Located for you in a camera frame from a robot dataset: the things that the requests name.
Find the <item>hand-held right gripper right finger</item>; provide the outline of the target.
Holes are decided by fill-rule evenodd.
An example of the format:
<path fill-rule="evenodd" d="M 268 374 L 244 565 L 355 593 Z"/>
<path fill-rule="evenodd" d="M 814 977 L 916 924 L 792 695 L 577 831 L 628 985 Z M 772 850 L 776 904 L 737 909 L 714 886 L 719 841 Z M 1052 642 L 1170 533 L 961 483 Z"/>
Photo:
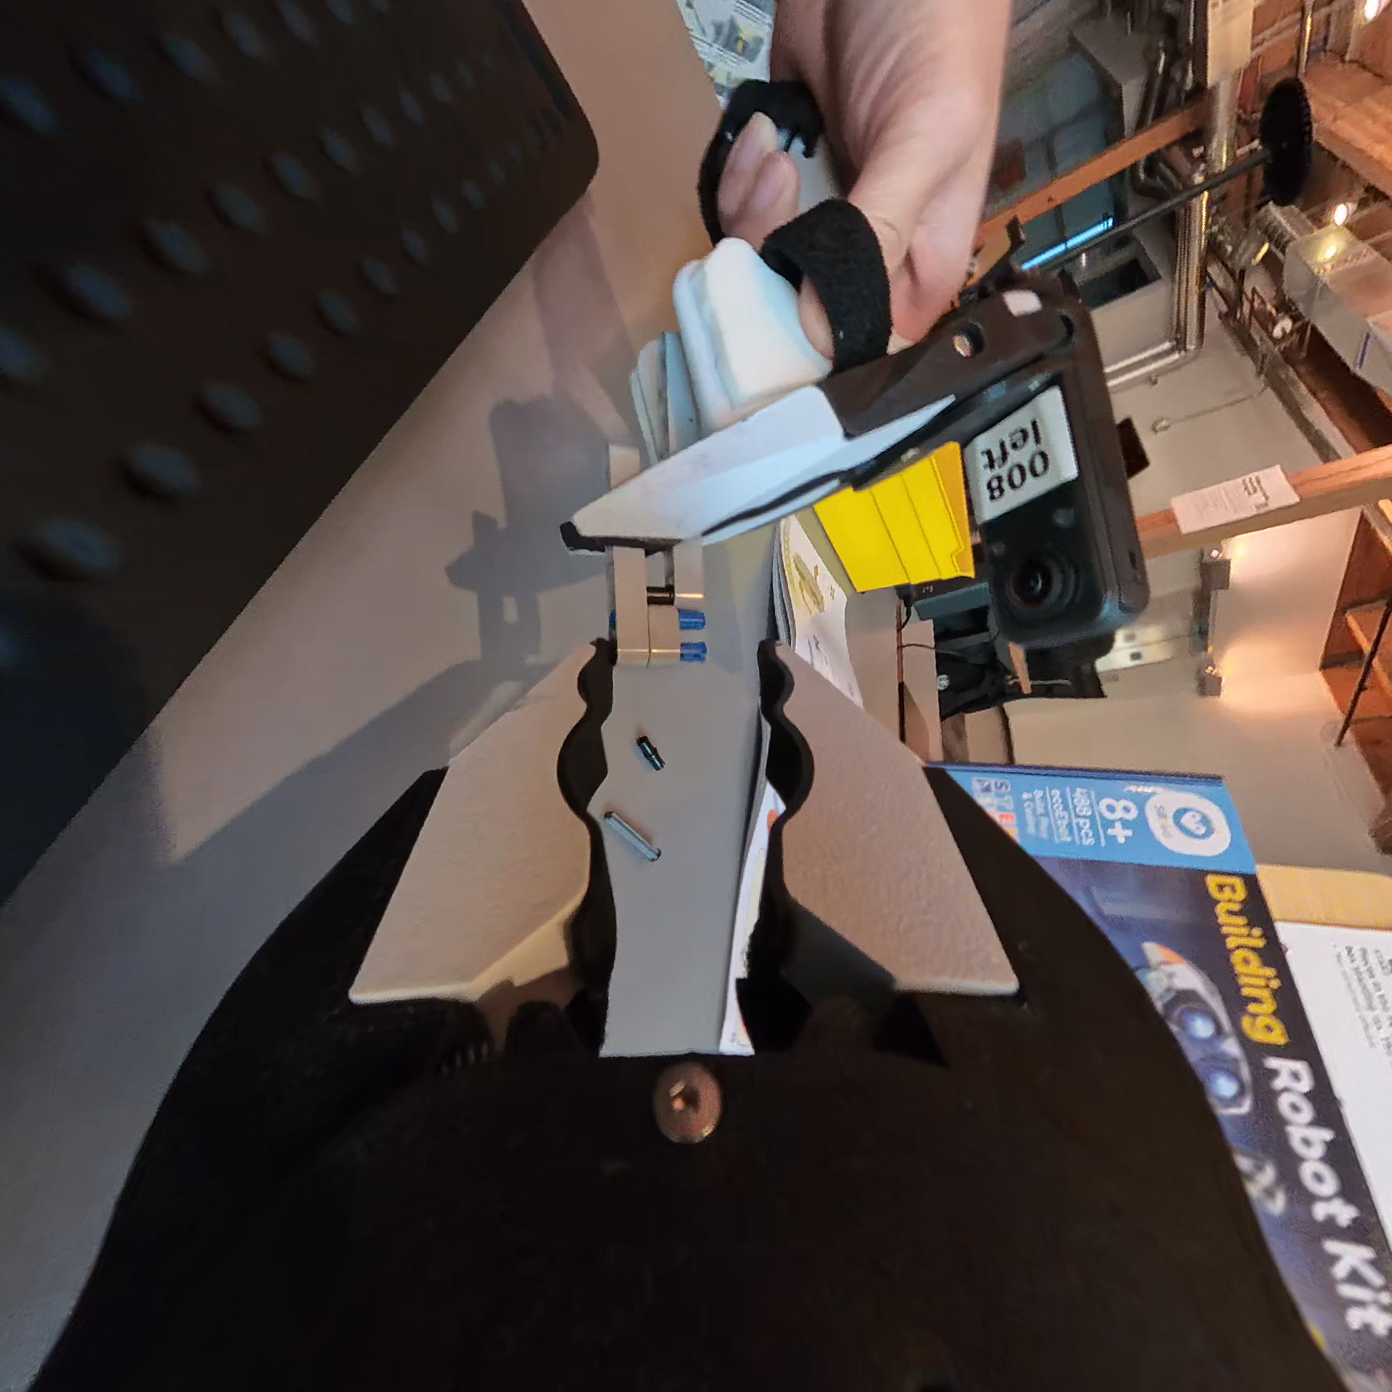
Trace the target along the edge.
<path fill-rule="evenodd" d="M 1016 995 L 928 765 L 787 644 L 764 641 L 757 666 L 772 805 L 737 949 L 752 1050 L 789 1050 L 827 1004 L 875 1030 L 903 997 Z"/>

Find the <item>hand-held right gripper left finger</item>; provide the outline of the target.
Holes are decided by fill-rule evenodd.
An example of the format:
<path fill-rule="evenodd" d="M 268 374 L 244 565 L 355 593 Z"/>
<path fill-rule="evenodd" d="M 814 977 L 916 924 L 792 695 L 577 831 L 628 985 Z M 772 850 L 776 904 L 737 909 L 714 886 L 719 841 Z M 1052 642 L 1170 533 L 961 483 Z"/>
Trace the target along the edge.
<path fill-rule="evenodd" d="M 602 994 L 615 901 L 590 811 L 607 778 L 607 639 L 573 649 L 446 767 L 350 989 L 502 1009 Z"/>

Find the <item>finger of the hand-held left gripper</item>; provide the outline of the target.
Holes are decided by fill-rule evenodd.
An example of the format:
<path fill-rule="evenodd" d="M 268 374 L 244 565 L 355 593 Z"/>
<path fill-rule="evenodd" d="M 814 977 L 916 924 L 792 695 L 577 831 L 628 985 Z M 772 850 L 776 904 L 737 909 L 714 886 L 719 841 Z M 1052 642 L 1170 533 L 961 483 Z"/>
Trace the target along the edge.
<path fill-rule="evenodd" d="M 805 386 L 688 445 L 580 508 L 560 526 L 565 546 L 671 546 L 739 507 L 858 463 L 918 434 L 931 402 L 850 434 L 829 394 Z"/>
<path fill-rule="evenodd" d="M 706 545 L 721 543 L 732 536 L 779 521 L 779 518 L 800 512 L 812 503 L 824 500 L 845 488 L 865 492 L 873 485 L 897 477 L 916 462 L 928 458 L 941 447 L 963 447 L 955 432 L 920 432 L 900 440 L 868 460 L 845 463 L 829 475 L 794 483 L 772 498 L 751 502 L 737 510 L 724 513 L 714 523 L 704 526 L 701 541 Z"/>

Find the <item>long grey holed beam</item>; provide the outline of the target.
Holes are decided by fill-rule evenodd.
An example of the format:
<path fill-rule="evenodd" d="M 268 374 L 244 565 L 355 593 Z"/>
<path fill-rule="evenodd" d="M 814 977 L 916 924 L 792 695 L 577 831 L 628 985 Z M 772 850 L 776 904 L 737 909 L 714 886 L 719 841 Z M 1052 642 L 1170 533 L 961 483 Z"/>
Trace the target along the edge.
<path fill-rule="evenodd" d="M 608 482 L 611 490 L 636 477 L 640 467 L 641 455 L 636 447 L 610 445 Z M 640 545 L 613 545 L 608 551 L 616 662 L 626 667 L 646 667 L 650 664 L 648 556 Z"/>

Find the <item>grey L-beam with blue pins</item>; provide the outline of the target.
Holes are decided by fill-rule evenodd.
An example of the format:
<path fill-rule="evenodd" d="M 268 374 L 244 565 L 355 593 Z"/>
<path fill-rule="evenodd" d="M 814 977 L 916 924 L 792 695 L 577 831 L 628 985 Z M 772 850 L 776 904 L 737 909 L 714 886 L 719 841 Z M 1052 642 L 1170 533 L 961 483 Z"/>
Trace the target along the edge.
<path fill-rule="evenodd" d="M 693 662 L 708 656 L 706 578 L 701 540 L 681 541 L 648 556 L 648 584 L 673 586 L 674 606 L 650 604 L 650 666 Z"/>

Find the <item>grey desk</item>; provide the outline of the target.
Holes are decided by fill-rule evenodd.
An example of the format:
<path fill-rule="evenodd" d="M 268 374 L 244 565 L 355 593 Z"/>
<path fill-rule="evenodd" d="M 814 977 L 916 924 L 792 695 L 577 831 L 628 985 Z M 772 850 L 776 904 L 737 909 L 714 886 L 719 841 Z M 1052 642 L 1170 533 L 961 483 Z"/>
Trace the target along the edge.
<path fill-rule="evenodd" d="M 418 775 L 602 632 L 558 523 L 635 440 L 719 119 L 676 3 L 529 3 L 598 170 L 3 906 L 3 1388 L 217 1002 Z"/>

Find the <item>person's left hand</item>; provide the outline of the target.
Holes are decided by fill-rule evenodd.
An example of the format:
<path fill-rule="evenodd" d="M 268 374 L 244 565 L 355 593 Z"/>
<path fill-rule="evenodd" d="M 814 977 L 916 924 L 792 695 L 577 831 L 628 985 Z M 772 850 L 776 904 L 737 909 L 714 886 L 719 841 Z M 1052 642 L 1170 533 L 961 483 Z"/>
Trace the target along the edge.
<path fill-rule="evenodd" d="M 895 334 L 959 293 L 998 137 L 1008 1 L 777 3 L 771 76 L 802 81 L 847 198 L 875 230 Z"/>

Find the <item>yellow plastic bin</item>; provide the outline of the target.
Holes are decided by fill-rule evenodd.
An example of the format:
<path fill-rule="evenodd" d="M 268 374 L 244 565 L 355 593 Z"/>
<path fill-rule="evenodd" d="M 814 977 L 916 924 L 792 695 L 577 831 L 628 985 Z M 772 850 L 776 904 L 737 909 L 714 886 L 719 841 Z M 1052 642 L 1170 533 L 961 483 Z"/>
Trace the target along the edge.
<path fill-rule="evenodd" d="M 812 508 L 858 593 L 976 574 L 963 449 L 956 442 L 872 487 L 845 487 Z"/>

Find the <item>open instruction booklet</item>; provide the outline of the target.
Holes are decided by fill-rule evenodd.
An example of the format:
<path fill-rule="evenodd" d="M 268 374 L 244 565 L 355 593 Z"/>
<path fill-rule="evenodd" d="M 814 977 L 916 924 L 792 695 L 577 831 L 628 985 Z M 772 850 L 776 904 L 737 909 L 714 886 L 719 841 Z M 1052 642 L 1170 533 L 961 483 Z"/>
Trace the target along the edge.
<path fill-rule="evenodd" d="M 837 690 L 862 707 L 862 690 L 847 644 L 847 591 L 794 515 L 777 523 L 771 568 L 771 599 L 777 641 L 792 647 Z M 746 979 L 749 969 L 749 947 L 759 916 L 771 830 L 777 815 L 787 806 L 767 778 L 767 753 L 769 735 L 762 734 L 756 758 L 752 815 L 746 831 L 726 974 L 724 1020 L 719 1035 L 719 1052 L 723 1055 L 751 1055 L 754 1052 L 754 1043 L 744 1025 L 737 985 Z"/>

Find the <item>dark computer monitor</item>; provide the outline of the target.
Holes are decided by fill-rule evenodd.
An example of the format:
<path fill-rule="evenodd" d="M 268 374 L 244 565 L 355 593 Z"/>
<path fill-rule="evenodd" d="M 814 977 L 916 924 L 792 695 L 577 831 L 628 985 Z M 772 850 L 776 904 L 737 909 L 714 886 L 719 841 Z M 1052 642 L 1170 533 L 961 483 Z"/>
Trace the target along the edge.
<path fill-rule="evenodd" d="M 1102 699 L 1097 664 L 1115 644 L 1115 634 L 1085 637 L 1057 647 L 1026 649 L 1024 676 L 1016 671 L 983 579 L 938 579 L 897 586 L 903 603 L 906 642 L 916 639 L 913 623 L 933 624 L 941 719 L 976 714 L 1022 699 Z"/>

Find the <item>blue toy set box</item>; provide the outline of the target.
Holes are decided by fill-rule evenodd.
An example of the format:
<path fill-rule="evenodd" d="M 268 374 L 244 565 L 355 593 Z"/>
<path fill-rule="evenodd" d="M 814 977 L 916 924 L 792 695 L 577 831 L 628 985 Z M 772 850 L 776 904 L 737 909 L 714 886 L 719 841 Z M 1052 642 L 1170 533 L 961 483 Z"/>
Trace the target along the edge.
<path fill-rule="evenodd" d="M 1220 777 L 945 765 L 1105 934 L 1201 1085 L 1349 1388 L 1389 1388 L 1389 1108 L 1342 1100 Z"/>

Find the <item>white printed instruction sheet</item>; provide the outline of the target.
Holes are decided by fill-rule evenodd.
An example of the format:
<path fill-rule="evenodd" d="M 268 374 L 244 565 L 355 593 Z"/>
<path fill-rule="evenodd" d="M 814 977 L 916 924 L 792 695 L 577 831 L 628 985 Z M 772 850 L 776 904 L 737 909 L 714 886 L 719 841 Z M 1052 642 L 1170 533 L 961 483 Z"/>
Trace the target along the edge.
<path fill-rule="evenodd" d="M 1390 931 L 1276 924 L 1299 1000 L 1342 1100 L 1390 1103 Z"/>

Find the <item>black studded pad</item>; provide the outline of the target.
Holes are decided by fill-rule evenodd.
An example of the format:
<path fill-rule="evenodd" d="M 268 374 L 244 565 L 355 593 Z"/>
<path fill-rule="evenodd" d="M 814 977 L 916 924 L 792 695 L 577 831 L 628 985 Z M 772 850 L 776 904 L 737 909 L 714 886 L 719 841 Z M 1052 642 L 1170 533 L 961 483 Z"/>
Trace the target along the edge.
<path fill-rule="evenodd" d="M 7 899 L 598 170 L 525 3 L 2 3 Z"/>

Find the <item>white wall notice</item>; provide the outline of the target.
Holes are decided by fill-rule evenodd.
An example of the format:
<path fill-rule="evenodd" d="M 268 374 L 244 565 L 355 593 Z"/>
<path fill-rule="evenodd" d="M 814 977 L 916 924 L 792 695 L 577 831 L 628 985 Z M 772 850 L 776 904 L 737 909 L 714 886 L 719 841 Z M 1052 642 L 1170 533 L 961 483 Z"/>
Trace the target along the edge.
<path fill-rule="evenodd" d="M 1172 498 L 1172 513 L 1178 531 L 1200 533 L 1210 528 L 1231 528 L 1240 521 L 1298 503 L 1296 488 L 1276 463 L 1205 488 L 1183 492 Z"/>

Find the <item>silver air duct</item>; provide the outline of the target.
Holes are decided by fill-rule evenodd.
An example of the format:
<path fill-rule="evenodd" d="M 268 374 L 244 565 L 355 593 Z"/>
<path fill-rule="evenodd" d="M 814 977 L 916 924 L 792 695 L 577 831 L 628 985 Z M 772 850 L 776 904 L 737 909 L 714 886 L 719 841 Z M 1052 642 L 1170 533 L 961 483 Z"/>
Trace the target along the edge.
<path fill-rule="evenodd" d="M 1341 361 L 1390 394 L 1390 265 L 1346 225 L 1296 236 L 1283 253 L 1281 284 Z"/>

